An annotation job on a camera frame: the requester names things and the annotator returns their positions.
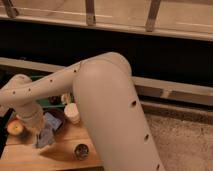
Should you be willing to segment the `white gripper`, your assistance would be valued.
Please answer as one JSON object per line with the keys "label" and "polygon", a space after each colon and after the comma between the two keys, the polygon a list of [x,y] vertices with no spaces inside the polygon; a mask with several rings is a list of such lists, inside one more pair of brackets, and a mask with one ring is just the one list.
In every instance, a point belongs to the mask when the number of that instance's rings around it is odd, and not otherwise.
{"label": "white gripper", "polygon": [[42,111],[32,113],[29,116],[21,116],[20,120],[28,130],[37,135],[45,129],[45,118]]}

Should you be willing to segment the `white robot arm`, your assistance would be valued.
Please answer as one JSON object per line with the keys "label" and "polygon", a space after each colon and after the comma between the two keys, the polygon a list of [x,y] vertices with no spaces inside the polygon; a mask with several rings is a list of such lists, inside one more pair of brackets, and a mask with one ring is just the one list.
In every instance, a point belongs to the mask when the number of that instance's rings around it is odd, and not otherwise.
{"label": "white robot arm", "polygon": [[122,55],[104,53],[36,81],[16,78],[0,89],[0,104],[28,126],[44,126],[38,99],[71,92],[105,171],[165,171]]}

